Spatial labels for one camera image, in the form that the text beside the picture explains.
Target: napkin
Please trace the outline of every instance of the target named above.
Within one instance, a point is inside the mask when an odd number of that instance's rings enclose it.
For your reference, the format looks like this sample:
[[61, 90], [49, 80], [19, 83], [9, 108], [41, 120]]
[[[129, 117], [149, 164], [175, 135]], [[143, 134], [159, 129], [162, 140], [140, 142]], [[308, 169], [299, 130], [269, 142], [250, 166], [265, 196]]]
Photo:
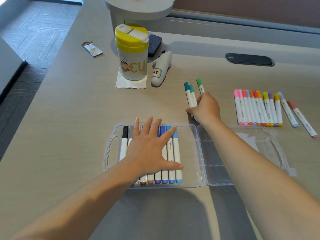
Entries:
[[131, 81], [124, 76], [122, 76], [120, 72], [121, 67], [119, 67], [117, 83], [115, 84], [116, 88], [136, 88], [136, 89], [145, 89], [147, 85], [147, 76], [139, 81]]

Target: white handheld device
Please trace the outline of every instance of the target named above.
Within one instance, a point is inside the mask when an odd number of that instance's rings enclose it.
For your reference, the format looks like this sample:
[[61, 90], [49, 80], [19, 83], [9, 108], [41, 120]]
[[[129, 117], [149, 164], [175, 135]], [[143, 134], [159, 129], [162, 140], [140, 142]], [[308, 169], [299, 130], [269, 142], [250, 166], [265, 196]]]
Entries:
[[154, 72], [151, 77], [151, 83], [159, 87], [166, 77], [168, 69], [171, 67], [172, 53], [171, 51], [163, 53], [158, 59], [153, 61], [152, 67]]

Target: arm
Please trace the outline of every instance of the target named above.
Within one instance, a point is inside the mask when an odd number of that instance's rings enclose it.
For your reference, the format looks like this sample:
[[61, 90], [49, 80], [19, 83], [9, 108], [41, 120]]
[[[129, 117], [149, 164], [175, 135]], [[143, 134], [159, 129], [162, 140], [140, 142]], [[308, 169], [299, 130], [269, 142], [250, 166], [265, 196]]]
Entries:
[[157, 129], [161, 119], [157, 119], [150, 127], [151, 122], [152, 118], [149, 118], [140, 135], [137, 118], [133, 139], [123, 160], [10, 240], [87, 240], [115, 202], [141, 175], [160, 170], [183, 169], [181, 164], [166, 161], [162, 157], [162, 148], [174, 134], [176, 127], [158, 138]]
[[319, 203], [221, 121], [210, 93], [198, 102], [186, 111], [209, 133], [263, 239], [320, 239]]

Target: left hand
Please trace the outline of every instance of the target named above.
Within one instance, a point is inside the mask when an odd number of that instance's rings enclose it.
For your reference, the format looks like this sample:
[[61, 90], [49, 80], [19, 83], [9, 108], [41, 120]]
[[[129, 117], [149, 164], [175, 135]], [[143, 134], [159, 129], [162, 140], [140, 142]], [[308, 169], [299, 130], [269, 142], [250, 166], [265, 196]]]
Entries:
[[162, 119], [156, 119], [152, 124], [153, 118], [148, 118], [143, 129], [139, 130], [139, 118], [137, 117], [134, 125], [133, 138], [130, 142], [124, 160], [134, 162], [139, 168], [139, 174], [157, 173], [161, 170], [180, 170], [183, 165], [175, 161], [166, 161], [162, 157], [162, 149], [173, 136], [177, 127], [174, 126], [166, 131], [161, 137], [157, 136], [157, 130]]

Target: table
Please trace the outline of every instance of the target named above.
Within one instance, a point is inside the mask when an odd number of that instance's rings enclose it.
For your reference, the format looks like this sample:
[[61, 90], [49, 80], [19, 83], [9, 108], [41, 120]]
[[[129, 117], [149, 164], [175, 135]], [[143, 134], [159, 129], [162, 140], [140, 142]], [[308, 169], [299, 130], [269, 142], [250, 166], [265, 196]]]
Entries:
[[[119, 122], [153, 116], [188, 123], [183, 83], [195, 84], [197, 77], [219, 101], [226, 124], [237, 123], [234, 89], [281, 90], [320, 132], [319, 49], [158, 35], [173, 51], [163, 85], [151, 87], [149, 63], [145, 90], [115, 88], [119, 61], [110, 13], [102, 0], [86, 0], [0, 163], [0, 239], [101, 174], [106, 142]], [[104, 54], [92, 58], [84, 41], [93, 41]], [[276, 65], [234, 65], [224, 58], [227, 52], [264, 54]], [[284, 127], [271, 131], [297, 170], [297, 181], [320, 200], [320, 140], [302, 126], [293, 129], [284, 113], [283, 119]], [[232, 186], [131, 190], [90, 239], [261, 239], [250, 221]]]

